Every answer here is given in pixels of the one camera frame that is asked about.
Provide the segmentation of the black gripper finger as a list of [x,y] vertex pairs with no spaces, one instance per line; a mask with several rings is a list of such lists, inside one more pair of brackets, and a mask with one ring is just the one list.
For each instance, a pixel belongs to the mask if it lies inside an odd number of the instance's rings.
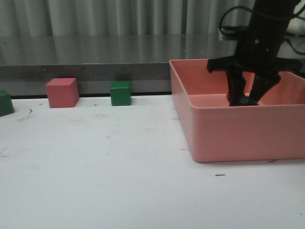
[[258,105],[259,100],[275,85],[280,82],[276,74],[256,74],[249,95],[250,105]]
[[228,82],[228,101],[230,106],[246,105],[247,99],[244,94],[246,80],[241,71],[226,71]]

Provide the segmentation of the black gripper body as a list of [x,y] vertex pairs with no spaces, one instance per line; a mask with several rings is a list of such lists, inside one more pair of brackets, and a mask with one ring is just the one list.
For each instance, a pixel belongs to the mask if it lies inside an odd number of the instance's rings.
[[277,57],[285,32],[272,29],[247,27],[240,33],[234,55],[209,59],[208,72],[253,72],[263,77],[277,75],[281,71],[297,72],[301,62],[297,59]]

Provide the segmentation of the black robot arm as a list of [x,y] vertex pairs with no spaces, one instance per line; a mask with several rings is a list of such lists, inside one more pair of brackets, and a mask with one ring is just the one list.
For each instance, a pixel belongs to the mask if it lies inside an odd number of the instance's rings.
[[280,71],[301,69],[298,60],[277,56],[290,20],[304,11],[294,12],[298,4],[298,0],[255,1],[248,26],[239,32],[234,54],[208,60],[208,72],[226,72],[230,106],[257,105],[280,82]]

